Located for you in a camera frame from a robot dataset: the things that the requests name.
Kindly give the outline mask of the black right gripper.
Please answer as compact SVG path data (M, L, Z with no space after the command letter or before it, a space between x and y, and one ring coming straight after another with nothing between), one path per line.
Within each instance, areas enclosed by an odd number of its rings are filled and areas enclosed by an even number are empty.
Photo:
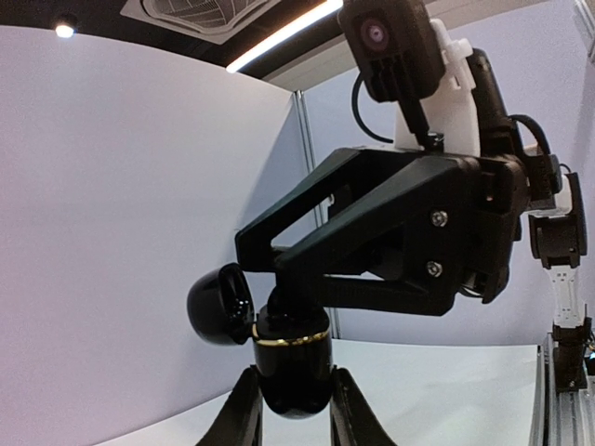
M504 290L529 197L514 156L337 149L236 234L237 260L326 307L442 316L457 293L489 304ZM318 207L323 226L272 245Z

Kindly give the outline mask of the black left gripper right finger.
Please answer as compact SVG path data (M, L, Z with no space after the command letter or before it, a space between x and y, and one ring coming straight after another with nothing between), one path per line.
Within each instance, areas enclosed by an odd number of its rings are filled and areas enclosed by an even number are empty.
M396 446L377 420L350 372L335 368L330 400L331 444L334 446Z

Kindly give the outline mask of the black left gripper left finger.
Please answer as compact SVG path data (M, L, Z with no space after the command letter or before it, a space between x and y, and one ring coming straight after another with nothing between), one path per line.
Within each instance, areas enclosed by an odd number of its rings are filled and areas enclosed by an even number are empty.
M197 446L262 444L263 398L255 366L243 370L215 421Z

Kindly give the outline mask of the small black charging case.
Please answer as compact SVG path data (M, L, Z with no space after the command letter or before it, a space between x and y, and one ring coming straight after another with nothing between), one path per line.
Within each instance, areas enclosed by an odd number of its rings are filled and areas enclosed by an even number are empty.
M205 342L235 346L251 341L258 385L269 408L287 418L321 412L332 394L330 321L320 307L281 302L274 288L255 310L247 279L236 263L207 273L187 296L192 329Z

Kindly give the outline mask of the black stem earbud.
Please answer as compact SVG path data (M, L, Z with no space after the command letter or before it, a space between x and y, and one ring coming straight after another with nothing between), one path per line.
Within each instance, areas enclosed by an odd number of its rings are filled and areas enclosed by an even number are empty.
M280 327L327 324L328 316L294 278L275 274L275 286L267 302L268 319Z

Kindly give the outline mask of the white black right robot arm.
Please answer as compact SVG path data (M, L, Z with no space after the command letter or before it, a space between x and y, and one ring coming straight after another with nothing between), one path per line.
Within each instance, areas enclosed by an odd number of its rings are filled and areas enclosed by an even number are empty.
M587 384L591 323L576 295L588 249L578 176L562 172L532 118L507 113L489 60L467 57L480 150L453 152L432 132L422 102L444 65L402 54L366 62L360 80L399 104L419 150L334 151L236 236L241 267L277 278L274 310L314 306L441 316L456 294L492 302L509 280L513 244L529 219L533 257L557 298L552 324L556 388Z

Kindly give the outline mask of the ceiling light strip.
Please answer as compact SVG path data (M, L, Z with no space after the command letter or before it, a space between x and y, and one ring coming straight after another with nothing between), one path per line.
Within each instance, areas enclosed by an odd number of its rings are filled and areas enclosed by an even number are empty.
M296 19L291 20L282 28L247 50L242 56L238 57L226 67L226 72L239 72L256 59L259 59L263 55L272 51L274 48L288 41L298 33L303 32L318 21L336 13L342 6L342 1L323 1L320 5L313 7Z

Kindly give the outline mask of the ceiling air vent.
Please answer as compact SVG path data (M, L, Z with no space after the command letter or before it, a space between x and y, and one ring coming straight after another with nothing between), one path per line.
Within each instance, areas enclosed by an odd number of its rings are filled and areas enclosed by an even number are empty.
M121 15L222 45L279 3L280 0L129 0Z

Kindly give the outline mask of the round ceiling spotlight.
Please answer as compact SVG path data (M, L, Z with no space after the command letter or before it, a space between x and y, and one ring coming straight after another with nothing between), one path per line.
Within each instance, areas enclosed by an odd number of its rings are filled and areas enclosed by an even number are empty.
M55 19L54 31L57 37L70 39L77 32L78 19L74 15L64 14Z

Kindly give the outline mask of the front aluminium rail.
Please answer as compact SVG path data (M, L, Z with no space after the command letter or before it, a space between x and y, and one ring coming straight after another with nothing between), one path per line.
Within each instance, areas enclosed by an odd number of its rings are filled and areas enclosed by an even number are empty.
M594 349L582 348L575 379L558 359L559 343L547 334L536 351L534 411L530 445L592 445L594 443Z

